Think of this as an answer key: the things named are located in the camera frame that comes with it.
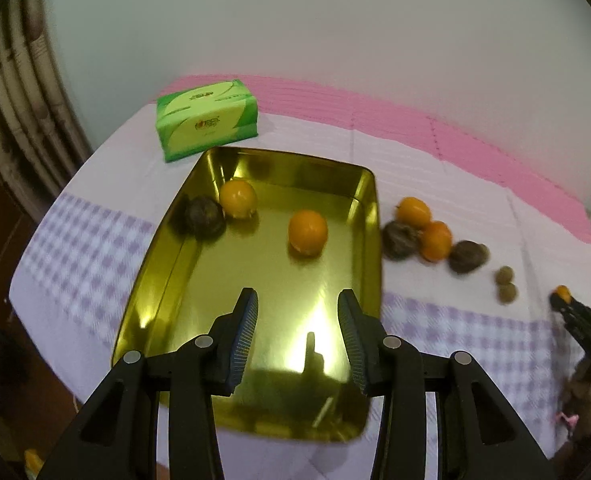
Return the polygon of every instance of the small orange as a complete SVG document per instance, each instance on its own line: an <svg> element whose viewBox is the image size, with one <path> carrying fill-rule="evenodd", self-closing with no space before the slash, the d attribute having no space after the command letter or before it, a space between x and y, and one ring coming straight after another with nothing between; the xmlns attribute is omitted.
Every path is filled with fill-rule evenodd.
<svg viewBox="0 0 591 480"><path fill-rule="evenodd" d="M320 254L328 236L327 221L317 211L301 209L289 221L289 243L304 256Z"/></svg>
<svg viewBox="0 0 591 480"><path fill-rule="evenodd" d="M258 196L245 180L234 178L220 188L220 205L233 218L250 218L258 208Z"/></svg>
<svg viewBox="0 0 591 480"><path fill-rule="evenodd" d="M571 304L571 291L569 290L569 287L568 286L566 286L566 285L559 285L555 289L555 292L556 292L556 294L558 296L560 296L562 298L562 300L564 301L564 303Z"/></svg>
<svg viewBox="0 0 591 480"><path fill-rule="evenodd" d="M395 219L415 229L424 229L431 222L431 209L419 198L408 196L398 204Z"/></svg>
<svg viewBox="0 0 591 480"><path fill-rule="evenodd" d="M453 235L444 222L431 222L420 238L419 253L429 262L444 260L451 252Z"/></svg>

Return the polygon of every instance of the tissue package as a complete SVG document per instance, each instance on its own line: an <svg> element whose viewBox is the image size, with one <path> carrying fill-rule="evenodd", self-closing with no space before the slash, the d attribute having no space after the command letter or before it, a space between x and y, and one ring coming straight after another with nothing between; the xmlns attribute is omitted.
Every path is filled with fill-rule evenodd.
<svg viewBox="0 0 591 480"><path fill-rule="evenodd" d="M223 81L158 99L155 127L170 162L258 135L258 102L242 81Z"/></svg>

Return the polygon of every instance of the table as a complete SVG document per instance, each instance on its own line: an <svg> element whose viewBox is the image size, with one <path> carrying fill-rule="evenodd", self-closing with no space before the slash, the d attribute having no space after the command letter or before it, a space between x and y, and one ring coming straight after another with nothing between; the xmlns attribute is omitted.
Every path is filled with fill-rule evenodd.
<svg viewBox="0 0 591 480"><path fill-rule="evenodd" d="M550 312L560 283L591 306L591 226L553 183L462 130L353 92L259 76L189 76L162 94L239 77L257 96L259 136L242 146L353 162L376 176L381 221L418 196L454 240L486 244L491 259L468 276L417 260L383 263L382 320L420 351L473 354L547 455L564 432L553 421L563 378L581 357ZM166 164L155 104L139 110L70 181L16 269L10 299L44 359L85 400L110 368L115 335L150 240L198 155ZM519 296L495 300L493 272L515 270ZM435 405L428 399L427 478L435 478ZM218 430L228 479L367 478L379 429L374 401L364 434L347 444L269 440ZM168 463L168 413L158 459Z"/></svg>

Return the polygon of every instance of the golden tray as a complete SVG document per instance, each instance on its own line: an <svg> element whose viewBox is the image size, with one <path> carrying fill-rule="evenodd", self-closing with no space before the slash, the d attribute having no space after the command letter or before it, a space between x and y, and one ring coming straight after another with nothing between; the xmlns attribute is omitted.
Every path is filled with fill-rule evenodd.
<svg viewBox="0 0 591 480"><path fill-rule="evenodd" d="M227 220L213 242L187 234L189 198L231 178L255 188L253 220ZM329 226L321 256L289 250L288 222L314 209ZM282 438L346 441L360 435L368 400L351 381L338 324L338 294L352 288L380 315L381 242L371 171L325 158L248 148L204 152L158 227L133 285L113 363L136 349L173 352L230 312L243 287L258 292L259 317L242 383L213 397L218 425Z"/></svg>

